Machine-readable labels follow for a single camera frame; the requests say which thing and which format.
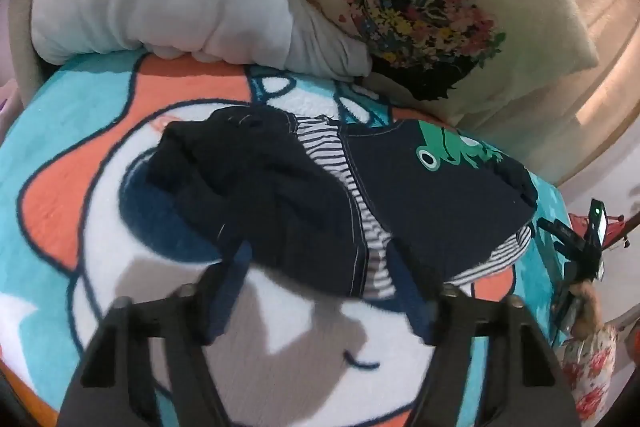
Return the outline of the right hand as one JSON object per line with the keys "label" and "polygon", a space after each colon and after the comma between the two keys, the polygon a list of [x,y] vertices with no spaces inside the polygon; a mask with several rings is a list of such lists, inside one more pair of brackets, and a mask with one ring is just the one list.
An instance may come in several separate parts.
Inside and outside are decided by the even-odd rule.
{"label": "right hand", "polygon": [[579,310],[570,331],[574,338],[586,340],[604,326],[597,289],[594,288],[593,283],[582,281],[570,286],[570,293],[580,301]]}

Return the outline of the floral sleeve forearm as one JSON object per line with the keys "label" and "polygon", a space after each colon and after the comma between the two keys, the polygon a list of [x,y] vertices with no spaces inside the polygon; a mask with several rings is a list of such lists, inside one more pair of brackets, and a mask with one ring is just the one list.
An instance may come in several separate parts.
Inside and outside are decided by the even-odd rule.
{"label": "floral sleeve forearm", "polygon": [[570,385],[583,426],[594,426],[604,414],[616,360],[617,332],[604,326],[584,340],[572,338],[559,351],[561,369]]}

